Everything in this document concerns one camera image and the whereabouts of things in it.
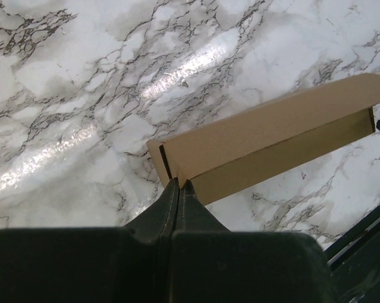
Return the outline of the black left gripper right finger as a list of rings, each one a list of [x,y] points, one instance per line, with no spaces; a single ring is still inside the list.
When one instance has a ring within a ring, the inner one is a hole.
[[[299,232],[231,232],[181,189],[170,249],[171,302],[334,302],[320,245]]]

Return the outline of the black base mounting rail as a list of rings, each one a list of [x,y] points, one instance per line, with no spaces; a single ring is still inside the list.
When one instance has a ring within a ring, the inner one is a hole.
[[[380,302],[380,205],[325,253],[340,302]]]

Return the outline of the brown cardboard box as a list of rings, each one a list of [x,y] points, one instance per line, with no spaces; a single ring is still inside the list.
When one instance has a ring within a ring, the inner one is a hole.
[[[147,146],[163,185],[190,181],[208,205],[372,134],[377,104],[380,74],[364,73]]]

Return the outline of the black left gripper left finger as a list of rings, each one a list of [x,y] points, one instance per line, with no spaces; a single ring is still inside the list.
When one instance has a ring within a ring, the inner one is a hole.
[[[178,202],[172,179],[122,227],[0,229],[0,302],[162,302]]]

